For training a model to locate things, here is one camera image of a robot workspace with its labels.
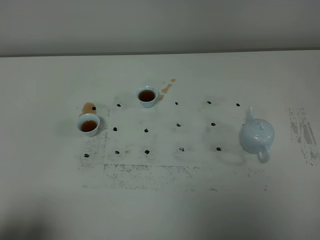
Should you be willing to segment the light blue teacup, front left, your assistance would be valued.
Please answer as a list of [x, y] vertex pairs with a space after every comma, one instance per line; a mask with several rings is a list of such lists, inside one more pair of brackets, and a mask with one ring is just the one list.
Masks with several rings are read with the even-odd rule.
[[77, 129], [87, 137], [93, 137], [98, 133], [100, 118], [94, 113], [85, 113], [78, 117]]

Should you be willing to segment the light blue teacup,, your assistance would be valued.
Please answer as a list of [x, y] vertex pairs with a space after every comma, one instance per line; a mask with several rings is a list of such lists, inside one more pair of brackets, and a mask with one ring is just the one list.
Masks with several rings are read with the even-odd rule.
[[98, 133], [100, 118], [94, 113], [85, 113], [78, 117], [77, 129], [87, 137], [93, 137]]
[[136, 97], [144, 108], [153, 107], [158, 96], [158, 91], [154, 87], [148, 85], [140, 87], [136, 92]]

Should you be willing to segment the light blue porcelain teapot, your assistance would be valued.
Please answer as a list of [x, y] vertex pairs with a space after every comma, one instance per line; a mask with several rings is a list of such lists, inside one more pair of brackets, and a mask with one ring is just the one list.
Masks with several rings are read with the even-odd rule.
[[257, 155], [261, 163], [271, 158], [271, 145], [275, 139], [275, 130], [266, 120], [254, 118], [254, 110], [250, 106], [247, 119], [239, 134], [242, 148], [253, 155]]

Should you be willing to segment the light blue teacup, back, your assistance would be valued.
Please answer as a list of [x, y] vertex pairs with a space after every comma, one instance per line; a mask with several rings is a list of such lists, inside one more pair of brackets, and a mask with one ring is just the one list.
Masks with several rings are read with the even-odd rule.
[[148, 85], [140, 87], [136, 92], [136, 97], [144, 108], [153, 107], [158, 96], [158, 91], [154, 87]]

